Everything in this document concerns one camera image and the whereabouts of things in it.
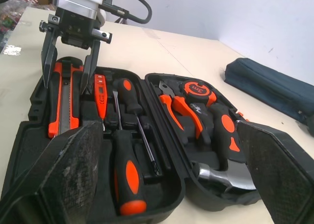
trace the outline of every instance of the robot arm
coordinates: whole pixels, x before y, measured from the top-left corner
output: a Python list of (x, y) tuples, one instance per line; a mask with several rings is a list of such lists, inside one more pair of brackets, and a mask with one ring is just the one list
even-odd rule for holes
[(144, 20), (135, 17), (123, 8), (112, 5), (112, 0), (53, 0), (57, 7), (55, 15), (50, 14), (48, 23), (41, 21), (39, 25), (39, 30), (46, 32), (41, 53), (45, 87), (48, 88), (57, 60), (56, 40), (61, 36), (64, 44), (86, 50), (91, 48), (90, 55), (85, 59), (80, 82), (80, 94), (83, 94), (96, 69), (100, 41), (110, 44), (112, 39), (111, 33), (100, 31), (100, 27), (105, 23), (104, 11), (145, 24), (152, 17), (152, 10), (144, 0), (139, 1), (148, 9), (148, 16)]

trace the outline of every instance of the orange utility knife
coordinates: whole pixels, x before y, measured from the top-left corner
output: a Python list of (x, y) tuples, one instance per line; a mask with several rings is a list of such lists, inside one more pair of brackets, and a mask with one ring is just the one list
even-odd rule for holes
[(79, 82), (82, 71), (83, 66), (75, 67), (66, 61), (55, 64), (49, 83), (49, 138), (79, 127)]
[(183, 127), (175, 117), (172, 108), (183, 116), (190, 116), (195, 124), (196, 139), (202, 140), (204, 146), (210, 146), (211, 140), (203, 123), (200, 121), (197, 114), (195, 114), (195, 112), (186, 104), (184, 97), (175, 96), (172, 89), (163, 81), (159, 82), (159, 88), (163, 92), (163, 95), (159, 96), (159, 99), (167, 106), (168, 113), (178, 127), (183, 130)]
[(105, 131), (104, 119), (107, 110), (107, 87), (104, 75), (95, 75), (94, 77), (95, 102), (99, 117), (103, 120), (103, 129)]

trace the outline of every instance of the orange tool handle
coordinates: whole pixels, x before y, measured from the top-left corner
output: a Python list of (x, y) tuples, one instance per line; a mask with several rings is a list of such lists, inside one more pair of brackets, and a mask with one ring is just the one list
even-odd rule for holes
[(162, 104), (166, 107), (167, 111), (169, 112), (171, 118), (174, 120), (174, 122), (178, 125), (178, 127), (181, 130), (184, 130), (183, 127), (181, 126), (181, 124), (179, 123), (179, 121), (177, 120), (176, 116), (174, 115), (172, 108), (171, 108), (171, 97), (169, 95), (161, 95), (159, 96), (160, 101), (162, 102)]
[(98, 109), (98, 114), (102, 120), (105, 119), (107, 109), (107, 87), (106, 78), (104, 75), (95, 75), (94, 89), (95, 89), (95, 102)]
[(198, 139), (203, 132), (203, 125), (195, 112), (186, 104), (183, 97), (175, 96), (172, 102), (175, 111), (183, 116), (190, 116), (195, 124), (195, 136)]
[(214, 138), (218, 142), (218, 153), (225, 159), (245, 163), (236, 127), (225, 105), (215, 103), (209, 108), (214, 117)]
[(120, 214), (134, 215), (146, 211), (143, 197), (143, 176), (136, 160), (132, 135), (128, 130), (113, 133), (116, 146), (114, 165), (114, 187)]
[(59, 117), (61, 106), (62, 88), (62, 63), (57, 62), (49, 84), (50, 92), (50, 123), (48, 125), (48, 136), (53, 138), (59, 132)]
[(70, 78), (70, 128), (79, 127), (79, 86), (83, 72), (83, 66), (74, 68), (71, 65)]
[(133, 83), (127, 78), (122, 78), (118, 81), (117, 90), (119, 98), (127, 107), (129, 114), (140, 114), (143, 111), (142, 106), (138, 103), (136, 89)]
[[(57, 62), (55, 64), (49, 85), (51, 107), (50, 123), (48, 125), (49, 138), (53, 138), (60, 133), (62, 69), (62, 63)], [(83, 66), (74, 68), (73, 65), (71, 65), (70, 71), (69, 130), (79, 127), (79, 82)]]

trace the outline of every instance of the hammer handle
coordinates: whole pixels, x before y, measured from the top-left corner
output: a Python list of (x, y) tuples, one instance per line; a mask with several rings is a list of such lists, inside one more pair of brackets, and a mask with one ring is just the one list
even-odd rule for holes
[(214, 119), (214, 140), (217, 143), (217, 152), (223, 158), (239, 163), (246, 159), (239, 143), (239, 137), (228, 107), (215, 103), (209, 107)]

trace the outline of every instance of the hammer head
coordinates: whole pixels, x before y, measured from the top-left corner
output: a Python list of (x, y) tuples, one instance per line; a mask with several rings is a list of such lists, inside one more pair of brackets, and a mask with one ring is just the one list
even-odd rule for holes
[(226, 171), (216, 171), (207, 164), (196, 163), (193, 173), (199, 180), (220, 182), (227, 186), (227, 190), (231, 188), (256, 190), (250, 172), (243, 163), (228, 160)]

